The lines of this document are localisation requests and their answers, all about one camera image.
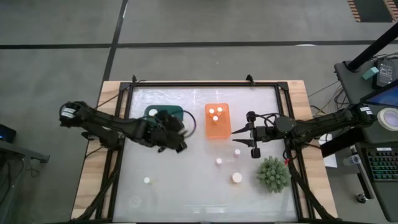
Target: metal bracket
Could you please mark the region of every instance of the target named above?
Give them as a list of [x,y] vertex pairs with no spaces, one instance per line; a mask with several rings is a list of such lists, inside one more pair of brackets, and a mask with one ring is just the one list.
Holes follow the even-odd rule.
[[256,83],[254,82],[253,77],[251,75],[247,75],[246,81],[250,81],[250,85],[251,86],[255,86],[256,85]]
[[287,84],[287,82],[277,82],[278,86],[281,87],[281,89],[288,91],[289,90],[289,85]]
[[129,82],[120,83],[119,91],[123,91],[123,90],[127,89],[129,86],[133,85],[133,83],[129,83]]

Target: black metal frame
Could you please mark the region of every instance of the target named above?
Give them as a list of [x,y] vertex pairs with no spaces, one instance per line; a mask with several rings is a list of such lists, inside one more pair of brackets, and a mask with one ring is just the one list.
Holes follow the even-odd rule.
[[[284,92],[285,95],[285,100],[287,103],[287,110],[289,113],[289,116],[294,118],[294,112],[293,112],[293,107],[292,107],[292,102],[290,100],[290,93],[289,93],[289,87],[286,82],[254,82],[252,80],[252,77],[248,75],[247,81],[242,81],[242,82],[135,82],[133,79],[133,82],[123,82],[120,84],[119,87],[119,96],[118,100],[116,103],[116,110],[115,110],[115,116],[120,116],[121,112],[121,106],[122,106],[122,99],[127,92],[127,103],[126,103],[126,110],[124,112],[124,119],[128,119],[129,117],[129,112],[131,108],[131,99],[132,99],[132,93],[134,91],[135,87],[164,87],[164,86],[180,86],[180,87],[186,87],[186,86],[213,86],[213,87],[222,87],[222,86],[268,86],[268,87],[274,87],[275,89],[275,95],[276,95],[276,100],[277,100],[277,105],[279,108],[279,112],[283,113],[283,106],[282,106],[282,98],[280,95],[280,91]],[[106,155],[106,161],[105,161],[105,166],[104,166],[104,172],[103,172],[103,178],[101,182],[101,189],[95,198],[95,201],[88,207],[87,210],[89,210],[88,213],[87,210],[85,212],[85,215],[80,216],[77,219],[71,220],[73,223],[80,223],[80,222],[88,222],[88,223],[105,223],[105,222],[111,222],[113,219],[113,213],[114,213],[114,206],[115,206],[115,201],[116,201],[116,194],[118,191],[118,183],[119,183],[119,173],[121,170],[121,163],[122,163],[122,158],[123,158],[123,148],[118,151],[118,155],[116,158],[116,164],[113,169],[113,172],[111,174],[111,177],[113,177],[113,180],[110,180],[109,173],[111,169],[111,161],[113,157],[113,151],[108,151]],[[304,166],[304,160],[301,151],[297,152],[297,158],[298,158],[298,164],[300,167],[300,175],[303,177],[304,181],[306,184],[308,184],[307,180],[307,174],[305,171],[305,166]],[[109,182],[112,181],[113,187],[111,191],[111,197],[110,197],[110,202],[109,202],[109,208],[108,208],[108,214],[106,218],[104,219],[102,217],[103,213],[103,203],[104,203],[104,195],[109,189]],[[297,183],[294,181],[294,179],[291,179],[292,181],[292,191],[293,191],[293,196],[294,196],[294,204],[295,204],[295,209],[296,209],[296,214],[297,214],[297,220],[303,219],[303,211],[302,211],[302,206],[300,203],[300,195],[299,195],[299,188]],[[307,207],[308,207],[308,212],[309,212],[309,218],[315,218],[314,216],[314,211],[312,204],[310,201],[307,199],[306,201]],[[94,210],[96,210],[95,214],[95,219],[90,220],[91,215],[93,214]]]

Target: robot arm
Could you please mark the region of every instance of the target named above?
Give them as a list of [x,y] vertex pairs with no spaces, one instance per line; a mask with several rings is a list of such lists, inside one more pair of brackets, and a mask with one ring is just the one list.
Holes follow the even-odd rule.
[[177,152],[187,148],[181,121],[166,111],[156,114],[155,120],[121,119],[91,108],[82,101],[68,102],[60,108],[61,126],[81,127],[88,134],[98,136],[101,144],[107,148],[122,147],[119,133],[147,147],[159,146]]
[[251,139],[234,139],[234,141],[244,143],[252,147],[252,158],[260,158],[260,150],[257,142],[268,142],[276,139],[286,139],[289,149],[301,149],[306,146],[313,138],[345,127],[368,127],[372,125],[376,116],[371,114],[366,105],[356,104],[337,111],[336,113],[313,118],[308,121],[294,120],[280,114],[273,122],[273,126],[254,126],[256,118],[267,118],[264,115],[257,115],[250,111],[246,115],[248,124],[240,130],[233,132],[251,132]]

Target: wooden board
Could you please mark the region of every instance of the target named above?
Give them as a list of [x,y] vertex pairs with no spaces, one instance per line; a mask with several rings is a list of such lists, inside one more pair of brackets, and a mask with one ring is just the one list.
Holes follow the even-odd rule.
[[[257,82],[287,82],[289,84],[290,99],[292,102],[295,119],[303,119],[303,120],[312,119],[311,109],[308,102],[304,81],[273,80],[273,81],[257,81]],[[121,81],[104,82],[98,103],[102,104],[102,102],[117,95],[120,83]],[[284,104],[285,114],[287,114],[286,112],[287,108],[283,96],[282,96],[282,102]],[[125,106],[126,106],[126,97],[124,97],[122,103],[121,116],[124,116]],[[116,98],[104,104],[103,106],[99,107],[98,109],[100,111],[109,114],[114,114],[115,107],[116,107]],[[90,142],[88,145],[87,154],[97,149],[98,147],[99,147],[99,142],[96,141]],[[303,149],[302,152],[303,152],[305,169],[307,172],[308,182],[311,191],[314,193],[319,202],[325,207],[325,209],[331,215],[337,217],[336,207],[333,200],[333,195],[331,193],[329,180],[326,174],[326,169],[323,163],[323,157],[321,151],[315,147],[307,147]],[[81,173],[80,183],[76,193],[76,199],[75,199],[75,204],[73,206],[71,218],[77,218],[79,215],[81,215],[98,193],[101,186],[101,179],[104,170],[105,158],[106,158],[106,150],[102,149],[99,152],[92,154],[90,157],[88,157],[85,160],[85,163],[83,165],[83,170]],[[300,201],[304,217],[308,217],[307,206],[305,203],[305,196],[301,191],[301,189],[299,190],[299,192],[300,192]],[[106,216],[108,211],[109,195],[110,195],[110,190],[108,191],[106,196],[106,201],[103,209],[103,217]]]

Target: green plant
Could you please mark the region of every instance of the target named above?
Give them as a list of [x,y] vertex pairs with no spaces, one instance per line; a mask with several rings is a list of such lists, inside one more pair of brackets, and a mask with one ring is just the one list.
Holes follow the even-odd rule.
[[281,193],[289,184],[289,169],[278,158],[265,158],[257,171],[257,179],[270,193]]

